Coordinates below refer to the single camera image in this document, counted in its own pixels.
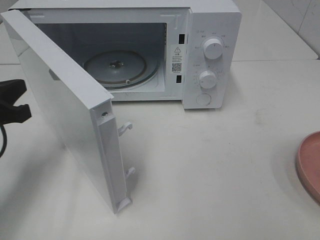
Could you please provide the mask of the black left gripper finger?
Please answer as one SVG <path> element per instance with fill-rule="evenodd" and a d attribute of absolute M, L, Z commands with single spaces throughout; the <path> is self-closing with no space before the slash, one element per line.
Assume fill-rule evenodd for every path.
<path fill-rule="evenodd" d="M 0 103 L 13 106 L 26 91 L 27 87 L 23 79 L 1 81 Z"/>
<path fill-rule="evenodd" d="M 13 106 L 8 103 L 0 104 L 0 124 L 24 123 L 31 118 L 31 110 L 28 104 Z"/>

